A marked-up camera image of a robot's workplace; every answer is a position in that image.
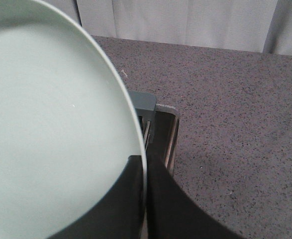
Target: table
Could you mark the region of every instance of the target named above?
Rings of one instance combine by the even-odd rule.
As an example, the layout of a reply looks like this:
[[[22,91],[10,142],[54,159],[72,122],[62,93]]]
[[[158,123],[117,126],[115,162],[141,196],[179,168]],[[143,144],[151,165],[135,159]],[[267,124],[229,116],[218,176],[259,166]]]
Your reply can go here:
[[[292,56],[95,37],[181,114],[174,179],[245,238],[292,238]]]

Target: gray speckled countertop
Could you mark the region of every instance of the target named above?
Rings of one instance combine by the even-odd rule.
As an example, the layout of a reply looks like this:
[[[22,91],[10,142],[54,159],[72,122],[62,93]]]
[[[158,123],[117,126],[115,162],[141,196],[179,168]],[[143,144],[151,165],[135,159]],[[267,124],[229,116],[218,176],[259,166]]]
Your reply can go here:
[[[127,88],[181,113],[189,197],[246,238],[292,238],[292,57],[95,39]]]

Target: granite countertop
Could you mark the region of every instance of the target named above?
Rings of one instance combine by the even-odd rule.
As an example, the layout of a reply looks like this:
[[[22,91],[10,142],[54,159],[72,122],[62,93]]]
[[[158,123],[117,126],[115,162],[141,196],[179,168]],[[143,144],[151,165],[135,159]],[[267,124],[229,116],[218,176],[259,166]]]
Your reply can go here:
[[[174,178],[245,238],[292,238],[292,56],[95,37],[181,114]]]

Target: curtain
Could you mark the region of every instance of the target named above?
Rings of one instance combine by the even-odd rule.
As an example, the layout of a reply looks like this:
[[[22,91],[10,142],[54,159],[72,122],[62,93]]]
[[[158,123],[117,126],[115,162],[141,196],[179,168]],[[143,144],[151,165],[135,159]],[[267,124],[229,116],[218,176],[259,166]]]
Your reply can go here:
[[[292,55],[292,0],[73,1],[92,35]]]

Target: plate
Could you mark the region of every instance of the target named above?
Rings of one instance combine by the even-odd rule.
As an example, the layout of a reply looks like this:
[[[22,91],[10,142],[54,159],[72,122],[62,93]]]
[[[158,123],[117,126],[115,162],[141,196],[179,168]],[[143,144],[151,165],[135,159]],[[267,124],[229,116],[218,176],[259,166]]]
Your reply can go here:
[[[94,40],[38,0],[0,0],[0,239],[47,238],[146,158],[128,93]]]

